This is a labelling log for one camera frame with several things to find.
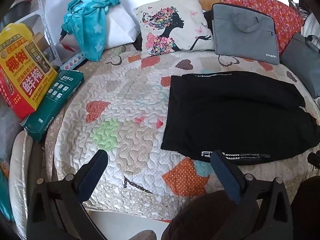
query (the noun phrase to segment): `woman silhouette print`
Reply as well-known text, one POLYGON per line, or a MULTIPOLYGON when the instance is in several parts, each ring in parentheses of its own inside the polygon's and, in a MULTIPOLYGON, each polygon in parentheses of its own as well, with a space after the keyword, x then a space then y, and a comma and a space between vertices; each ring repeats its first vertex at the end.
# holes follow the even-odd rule
MULTIPOLYGON (((155 15, 150 16, 148 13, 143 13, 142 21, 144 24, 158 30, 164 29, 164 32, 160 36, 155 36, 152 33, 148 33, 146 49, 150 49, 150 53, 154 56, 161 54, 179 51, 179 47, 175 43, 174 39, 169 37, 170 32, 174 28, 183 28, 184 21, 181 20, 177 9, 174 7, 162 8, 155 15)), ((198 40, 210 40, 211 36, 198 36, 195 42, 189 50, 192 50, 198 40)))

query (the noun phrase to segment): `gray bag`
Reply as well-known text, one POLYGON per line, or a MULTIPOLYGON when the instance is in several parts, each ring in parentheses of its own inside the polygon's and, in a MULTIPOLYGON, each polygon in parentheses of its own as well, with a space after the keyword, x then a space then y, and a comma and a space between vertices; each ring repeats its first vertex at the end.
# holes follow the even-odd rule
POLYGON ((315 99, 320 96, 320 50, 312 43, 314 37, 319 39, 295 33, 280 61, 301 80, 315 99))
POLYGON ((216 3, 212 6, 215 52, 279 64, 273 19, 251 8, 216 3))

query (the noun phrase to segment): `quilted bedspread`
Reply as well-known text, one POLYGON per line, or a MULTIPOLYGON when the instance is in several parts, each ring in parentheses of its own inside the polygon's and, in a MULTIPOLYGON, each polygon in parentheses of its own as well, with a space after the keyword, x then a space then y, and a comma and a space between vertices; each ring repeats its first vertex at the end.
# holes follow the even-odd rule
MULTIPOLYGON (((94 64, 96 71, 55 119, 46 140, 49 176, 53 147, 47 148, 47 141, 53 140, 58 179, 76 173, 98 149, 108 152, 108 166, 84 203, 89 210, 171 220, 193 197, 222 189, 209 163, 160 149, 171 75, 243 70, 290 82, 305 98, 305 110, 320 121, 310 94, 283 65, 218 56, 211 51, 179 51, 141 59, 132 45, 105 54, 108 56, 99 62, 85 65, 94 64)), ((311 150, 291 159, 240 169, 257 179, 283 178, 292 201, 300 183, 318 173, 307 162, 311 150)))

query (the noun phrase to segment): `brown corduroy fabric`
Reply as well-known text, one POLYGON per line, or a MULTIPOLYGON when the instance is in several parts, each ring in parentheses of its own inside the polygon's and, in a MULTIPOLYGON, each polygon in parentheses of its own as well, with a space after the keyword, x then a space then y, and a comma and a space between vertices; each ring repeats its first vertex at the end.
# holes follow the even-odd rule
POLYGON ((177 214, 161 240, 211 240, 235 209, 224 190, 198 197, 177 214))
POLYGON ((319 239, 320 237, 320 176, 301 183, 291 204, 293 239, 319 239))

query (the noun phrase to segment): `turquoise blanket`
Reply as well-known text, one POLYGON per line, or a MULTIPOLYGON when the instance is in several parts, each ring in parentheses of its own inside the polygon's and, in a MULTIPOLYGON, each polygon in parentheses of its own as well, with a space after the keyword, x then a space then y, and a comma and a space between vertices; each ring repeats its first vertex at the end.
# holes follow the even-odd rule
POLYGON ((73 0, 68 4, 61 27, 68 34, 74 34, 87 59, 100 59, 107 42, 106 14, 109 5, 118 3, 120 0, 73 0))
POLYGON ((2 212, 8 221, 14 221, 10 198, 8 181, 0 169, 0 212, 2 212))

